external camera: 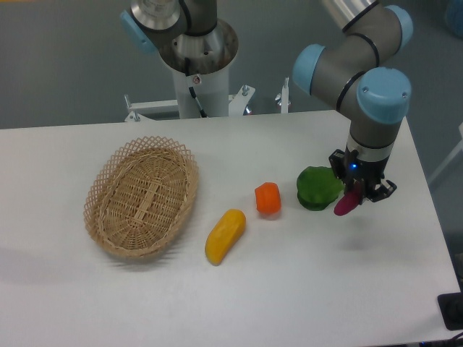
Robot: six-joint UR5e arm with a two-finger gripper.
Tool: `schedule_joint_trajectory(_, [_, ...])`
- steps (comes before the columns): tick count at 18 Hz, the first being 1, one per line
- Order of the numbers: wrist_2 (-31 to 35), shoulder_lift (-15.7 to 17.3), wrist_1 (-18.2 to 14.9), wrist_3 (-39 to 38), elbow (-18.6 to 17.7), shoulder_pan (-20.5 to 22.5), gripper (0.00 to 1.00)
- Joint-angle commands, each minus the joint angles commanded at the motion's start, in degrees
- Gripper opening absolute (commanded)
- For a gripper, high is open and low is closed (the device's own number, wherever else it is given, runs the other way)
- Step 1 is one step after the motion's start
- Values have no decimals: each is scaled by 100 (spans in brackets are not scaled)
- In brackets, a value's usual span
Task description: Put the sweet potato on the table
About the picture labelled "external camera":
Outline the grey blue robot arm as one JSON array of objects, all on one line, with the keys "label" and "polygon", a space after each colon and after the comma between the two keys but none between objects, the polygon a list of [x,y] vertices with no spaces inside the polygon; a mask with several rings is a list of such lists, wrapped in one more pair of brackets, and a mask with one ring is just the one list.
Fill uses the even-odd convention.
[{"label": "grey blue robot arm", "polygon": [[[312,44],[297,57],[292,79],[350,121],[344,150],[329,158],[344,193],[377,202],[396,189],[384,170],[412,94],[408,78],[383,66],[413,34],[400,7],[379,1],[325,1],[344,34],[335,49]],[[133,1],[121,13],[127,35],[143,52],[156,52],[171,70],[183,119],[229,116],[229,67],[237,34],[220,20],[215,1]]]}]

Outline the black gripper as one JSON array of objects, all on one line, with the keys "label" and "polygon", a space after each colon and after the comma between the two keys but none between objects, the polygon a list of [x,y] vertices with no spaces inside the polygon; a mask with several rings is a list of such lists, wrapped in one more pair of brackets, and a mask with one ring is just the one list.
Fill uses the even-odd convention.
[{"label": "black gripper", "polygon": [[397,185],[390,180],[382,180],[387,164],[387,158],[380,161],[365,161],[360,159],[356,151],[336,149],[329,157],[334,176],[341,179],[345,185],[345,192],[360,183],[365,192],[365,198],[371,202],[379,202],[389,198],[397,189]]}]

